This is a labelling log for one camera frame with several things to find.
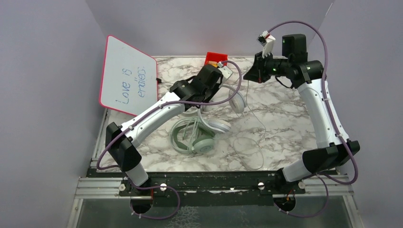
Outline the white headphones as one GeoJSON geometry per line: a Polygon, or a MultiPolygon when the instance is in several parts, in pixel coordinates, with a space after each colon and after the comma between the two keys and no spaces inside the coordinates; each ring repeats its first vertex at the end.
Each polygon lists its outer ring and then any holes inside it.
{"type": "MultiPolygon", "coordinates": [[[[234,94],[234,97],[228,101],[229,106],[232,108],[232,112],[236,114],[243,113],[247,106],[247,101],[245,97],[240,93],[236,92],[235,88],[223,85],[222,87],[229,89],[228,97],[234,94]]],[[[201,110],[198,110],[198,117],[203,125],[203,128],[210,130],[214,133],[227,133],[231,129],[231,124],[222,119],[224,111],[229,111],[229,108],[224,108],[224,106],[219,107],[218,113],[213,114],[213,112],[208,114],[208,119],[202,117],[201,110]]]]}

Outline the grey white gaming headset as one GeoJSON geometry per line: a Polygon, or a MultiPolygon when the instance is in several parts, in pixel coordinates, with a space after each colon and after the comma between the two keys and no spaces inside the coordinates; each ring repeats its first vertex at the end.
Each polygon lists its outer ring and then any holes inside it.
{"type": "Polygon", "coordinates": [[[183,112],[181,115],[185,117],[198,116],[198,114],[201,113],[202,111],[203,108],[191,107],[185,112],[183,112]]]}

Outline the green headphones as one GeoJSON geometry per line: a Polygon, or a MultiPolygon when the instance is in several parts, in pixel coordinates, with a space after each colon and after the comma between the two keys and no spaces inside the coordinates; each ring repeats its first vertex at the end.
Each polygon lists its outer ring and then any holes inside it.
{"type": "Polygon", "coordinates": [[[172,126],[169,142],[178,153],[205,154],[214,149],[215,133],[203,128],[199,117],[186,117],[172,126]]]}

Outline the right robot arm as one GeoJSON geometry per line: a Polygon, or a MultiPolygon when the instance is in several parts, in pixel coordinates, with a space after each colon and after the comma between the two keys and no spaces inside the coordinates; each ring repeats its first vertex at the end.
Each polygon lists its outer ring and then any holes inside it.
{"type": "Polygon", "coordinates": [[[306,36],[303,34],[282,37],[282,58],[274,58],[271,51],[275,38],[267,31],[258,36],[263,50],[254,57],[251,69],[244,80],[265,83],[272,76],[285,76],[297,89],[305,103],[315,130],[317,149],[303,152],[302,158],[279,170],[274,187],[280,193],[293,188],[293,182],[311,174],[345,164],[350,156],[360,150],[358,141],[351,141],[333,107],[328,84],[322,80],[324,67],[318,60],[309,61],[306,36]]]}

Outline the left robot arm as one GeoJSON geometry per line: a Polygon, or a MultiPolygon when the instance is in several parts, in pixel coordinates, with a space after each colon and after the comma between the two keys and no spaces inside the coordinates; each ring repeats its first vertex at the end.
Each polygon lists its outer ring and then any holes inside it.
{"type": "Polygon", "coordinates": [[[224,68],[205,65],[197,75],[176,81],[157,103],[135,118],[106,128],[105,147],[117,166],[132,181],[131,188],[138,195],[149,190],[149,177],[141,164],[137,147],[168,120],[193,106],[209,102],[230,73],[224,68]]]}

